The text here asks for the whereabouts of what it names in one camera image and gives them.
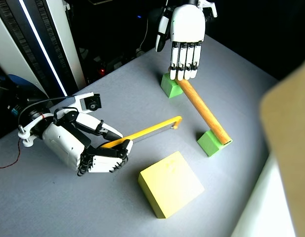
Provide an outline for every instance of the yellow block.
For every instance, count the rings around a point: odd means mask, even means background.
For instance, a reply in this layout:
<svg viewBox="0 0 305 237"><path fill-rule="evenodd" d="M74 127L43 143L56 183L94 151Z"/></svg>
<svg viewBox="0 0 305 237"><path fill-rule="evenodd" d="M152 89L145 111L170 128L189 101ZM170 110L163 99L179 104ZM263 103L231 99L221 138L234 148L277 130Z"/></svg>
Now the yellow block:
<svg viewBox="0 0 305 237"><path fill-rule="evenodd" d="M158 218L168 218L204 191L180 152L140 172L143 189Z"/></svg>

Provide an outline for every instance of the green block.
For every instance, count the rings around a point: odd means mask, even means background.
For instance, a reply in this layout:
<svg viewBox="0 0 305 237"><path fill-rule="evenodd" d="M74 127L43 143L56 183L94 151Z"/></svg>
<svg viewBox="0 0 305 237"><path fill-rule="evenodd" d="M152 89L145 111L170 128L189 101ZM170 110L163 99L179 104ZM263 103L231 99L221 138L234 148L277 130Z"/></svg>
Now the green block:
<svg viewBox="0 0 305 237"><path fill-rule="evenodd" d="M170 79L170 73L166 73L162 76L161 88L169 98L183 93L181 87L176 83L176 81Z"/></svg>
<svg viewBox="0 0 305 237"><path fill-rule="evenodd" d="M218 152L219 150L223 149L224 147L228 146L231 142L223 145L220 143L218 138L215 136L215 134L209 130L201 136L200 139L198 139L197 143L201 146L201 148L206 152L208 157L211 157L213 154Z"/></svg>

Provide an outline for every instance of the led light strip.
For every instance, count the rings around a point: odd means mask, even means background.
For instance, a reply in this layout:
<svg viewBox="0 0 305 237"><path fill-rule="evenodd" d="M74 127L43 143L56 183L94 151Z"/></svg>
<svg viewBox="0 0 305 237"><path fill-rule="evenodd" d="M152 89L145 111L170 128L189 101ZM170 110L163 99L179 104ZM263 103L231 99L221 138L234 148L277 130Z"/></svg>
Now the led light strip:
<svg viewBox="0 0 305 237"><path fill-rule="evenodd" d="M48 54L47 54L47 51L46 51L45 48L44 48L43 42L42 42L42 40L41 40L40 37L39 37L39 34L38 34L38 32L37 32L37 30L36 30L36 27L35 27L35 25L34 25L34 23L33 23L33 21L32 21L32 18L31 18L30 15L29 15L29 12L28 12L28 10L27 10L25 4L24 4L24 1L23 1L23 0L19 0L19 3L20 3L20 5L21 5L22 8L23 8L23 11L24 11L24 13L25 13L25 15L26 15L26 18L27 18L28 22L29 22L29 25L31 26L31 28L32 28L32 30L33 30L33 32L34 32L34 34L35 34L35 37L36 37L36 39L37 39L37 41L38 41L38 43L39 43L39 45L40 45L40 48L42 49L42 51L43 51L43 53L44 53L44 56L45 56L47 62L49 63L49 66L50 66L50 68L51 68L51 70L52 70L52 72L53 72L55 78L57 79L58 84L59 84L59 86L60 86L60 88L61 88L61 90L62 90L64 96L68 96L68 94L67 94L67 92L65 91L65 89L64 89L64 87L63 87L63 85L62 85L62 83L61 83L61 81L60 81L60 78L59 78L57 72L55 71L54 66L53 66L53 64L52 64L52 62L51 62L51 60L50 60L50 58L49 58L49 56L48 56Z"/></svg>

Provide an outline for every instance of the table surface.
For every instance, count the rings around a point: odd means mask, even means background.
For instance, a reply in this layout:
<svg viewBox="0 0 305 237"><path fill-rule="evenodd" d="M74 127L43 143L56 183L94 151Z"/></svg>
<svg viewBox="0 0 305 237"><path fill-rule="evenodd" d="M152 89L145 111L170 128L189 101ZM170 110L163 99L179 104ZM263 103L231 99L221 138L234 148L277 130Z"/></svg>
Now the table surface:
<svg viewBox="0 0 305 237"><path fill-rule="evenodd" d="M160 88L171 56L168 41L81 91L100 93L91 113L124 135L181 115L169 129L134 144L128 164L78 177L41 140L22 147L17 164L0 169L0 236L230 236L268 156L259 101L275 79L210 37L191 84L233 139L208 158L196 140L209 130L183 94ZM66 100L61 104L68 105ZM93 145L102 138L92 137ZM0 139L0 166L17 157L17 132ZM180 151L205 192L171 216L157 219L137 183L139 172Z"/></svg>

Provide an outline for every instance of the wooden dowel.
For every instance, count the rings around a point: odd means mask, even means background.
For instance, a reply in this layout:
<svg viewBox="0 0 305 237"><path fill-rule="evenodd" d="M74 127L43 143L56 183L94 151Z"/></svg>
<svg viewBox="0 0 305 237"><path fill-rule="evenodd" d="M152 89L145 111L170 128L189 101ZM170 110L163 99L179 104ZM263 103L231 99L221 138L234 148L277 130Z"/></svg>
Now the wooden dowel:
<svg viewBox="0 0 305 237"><path fill-rule="evenodd" d="M188 80L184 80L184 79L183 80L175 79L175 81L181 87L181 89L184 91L185 95L192 102L194 107L197 109L197 111L202 116L202 118L205 120L207 125L213 131L213 133L216 135L218 140L222 144L227 144L228 142L230 142L231 138L228 136L226 131L223 129L223 127L217 121L217 119L212 114L210 109L206 106L206 104L204 103L202 98L198 95L198 93L192 87L190 82Z"/></svg>

